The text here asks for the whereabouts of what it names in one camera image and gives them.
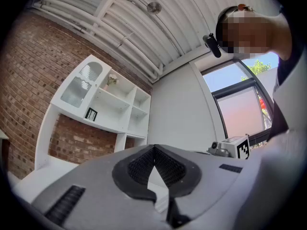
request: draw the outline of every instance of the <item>sky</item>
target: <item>sky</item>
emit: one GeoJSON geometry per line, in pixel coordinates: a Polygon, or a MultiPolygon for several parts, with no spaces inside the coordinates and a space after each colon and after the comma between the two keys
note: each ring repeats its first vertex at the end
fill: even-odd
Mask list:
{"type": "MultiPolygon", "coordinates": [[[[253,66],[256,60],[263,62],[263,64],[271,64],[272,68],[278,66],[278,56],[275,53],[268,53],[262,56],[256,56],[255,58],[245,59],[243,62],[247,66],[253,66]]],[[[241,69],[232,64],[230,66],[224,67],[222,69],[216,70],[209,74],[203,76],[211,92],[220,90],[222,88],[228,87],[232,84],[238,83],[241,81],[241,77],[244,77],[245,74],[241,69]]]]}

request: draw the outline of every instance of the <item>white ceiling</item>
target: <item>white ceiling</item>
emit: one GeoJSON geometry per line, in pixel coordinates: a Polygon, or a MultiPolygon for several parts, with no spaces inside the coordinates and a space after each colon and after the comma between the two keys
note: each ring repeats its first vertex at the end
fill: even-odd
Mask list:
{"type": "Polygon", "coordinates": [[[88,34],[84,34],[85,38],[98,40],[102,49],[113,52],[118,60],[124,60],[151,81],[163,75],[161,66],[165,72],[169,66],[184,62],[182,59],[187,53],[193,58],[207,53],[202,37],[211,32],[215,33],[218,14],[225,7],[245,3],[259,13],[278,14],[278,4],[275,0],[36,0],[35,2],[36,8],[56,14],[86,30],[88,34]],[[146,10],[147,4],[153,1],[162,5],[162,11],[157,15],[149,14],[146,10]],[[67,8],[63,4],[78,8],[86,15],[81,15],[73,11],[71,6],[67,8]],[[79,21],[69,19],[67,14],[94,26],[102,34],[93,33],[79,21]],[[88,15],[97,17],[99,25],[89,19],[88,15]]]}

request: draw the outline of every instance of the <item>small picture frame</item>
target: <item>small picture frame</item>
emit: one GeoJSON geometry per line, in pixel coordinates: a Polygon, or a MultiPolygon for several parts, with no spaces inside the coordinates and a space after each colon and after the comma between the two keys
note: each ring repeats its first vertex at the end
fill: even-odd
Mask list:
{"type": "Polygon", "coordinates": [[[96,116],[97,116],[97,112],[94,109],[89,108],[86,113],[85,118],[94,122],[96,119],[96,116]]]}

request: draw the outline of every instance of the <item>tree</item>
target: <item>tree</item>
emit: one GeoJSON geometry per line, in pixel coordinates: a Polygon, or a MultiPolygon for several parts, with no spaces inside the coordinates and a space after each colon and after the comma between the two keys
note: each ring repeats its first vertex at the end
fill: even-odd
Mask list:
{"type": "MultiPolygon", "coordinates": [[[[263,62],[260,62],[259,60],[256,60],[255,64],[251,66],[247,66],[255,75],[262,73],[264,71],[270,70],[271,64],[269,63],[268,65],[264,65],[263,62]]],[[[241,77],[241,80],[244,81],[248,79],[247,77],[241,77]]]]}

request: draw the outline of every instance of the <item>white pipe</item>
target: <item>white pipe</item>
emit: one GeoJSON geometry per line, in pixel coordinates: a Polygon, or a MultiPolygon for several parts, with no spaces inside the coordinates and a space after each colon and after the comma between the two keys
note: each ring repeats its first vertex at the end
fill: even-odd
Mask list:
{"type": "MultiPolygon", "coordinates": [[[[59,5],[63,8],[66,8],[68,10],[71,10],[83,17],[85,17],[86,19],[98,24],[99,26],[105,28],[106,30],[108,30],[109,32],[111,32],[115,37],[117,37],[119,40],[123,40],[125,39],[125,36],[122,35],[121,33],[119,33],[117,30],[115,30],[114,28],[112,28],[111,26],[109,26],[108,24],[106,24],[105,22],[101,21],[99,18],[81,10],[78,9],[70,4],[64,3],[62,1],[59,0],[43,0],[43,1],[47,1],[47,2],[51,2],[54,3],[56,5],[59,5]]],[[[142,52],[140,51],[132,42],[130,42],[129,40],[123,40],[123,43],[127,44],[127,46],[129,46],[139,57],[141,57],[146,63],[149,64],[149,66],[156,71],[159,75],[162,75],[162,72],[160,72],[159,68],[153,63],[151,62],[151,60],[149,60],[149,58],[142,52]]]]}
{"type": "MultiPolygon", "coordinates": [[[[86,23],[86,22],[81,21],[81,20],[78,19],[78,18],[75,18],[74,16],[72,16],[72,15],[66,13],[66,12],[63,12],[63,11],[58,10],[58,9],[56,9],[56,8],[52,8],[52,7],[47,6],[47,5],[42,5],[42,4],[40,4],[40,3],[34,3],[34,4],[33,4],[33,7],[35,7],[36,9],[42,10],[42,11],[44,11],[44,12],[45,12],[46,10],[49,10],[49,11],[52,11],[52,12],[58,14],[58,15],[61,15],[61,16],[65,17],[65,18],[67,18],[67,19],[73,20],[73,21],[77,22],[79,25],[84,26],[85,28],[87,28],[87,29],[89,29],[89,30],[95,32],[97,35],[99,35],[99,36],[102,37],[103,39],[107,40],[107,41],[108,41],[110,44],[112,44],[113,46],[115,46],[115,47],[118,46],[117,42],[115,42],[114,40],[112,40],[110,37],[108,37],[106,34],[102,33],[102,32],[101,32],[100,30],[98,30],[97,28],[91,26],[90,24],[88,24],[88,23],[86,23]]],[[[60,19],[61,19],[62,21],[64,21],[64,22],[66,22],[66,23],[72,25],[73,27],[75,27],[75,28],[78,29],[79,31],[81,31],[81,32],[83,32],[83,33],[85,33],[85,34],[87,34],[87,35],[90,35],[92,38],[94,38],[95,40],[99,41],[99,39],[95,38],[94,36],[92,36],[92,35],[91,35],[90,33],[88,33],[87,31],[83,30],[82,28],[80,28],[80,27],[78,27],[78,26],[75,26],[73,23],[67,22],[66,20],[64,20],[64,19],[62,19],[62,18],[60,18],[60,19]]],[[[135,58],[128,50],[126,50],[126,49],[125,49],[124,47],[122,47],[122,46],[119,46],[119,47],[117,47],[117,48],[118,48],[122,53],[124,53],[125,55],[127,55],[127,56],[128,56],[132,61],[134,61],[137,65],[139,65],[139,66],[142,68],[142,70],[144,70],[150,77],[152,77],[154,80],[157,79],[157,77],[156,77],[152,72],[150,72],[150,71],[147,69],[147,67],[146,67],[145,65],[143,65],[137,58],[135,58]]]]}

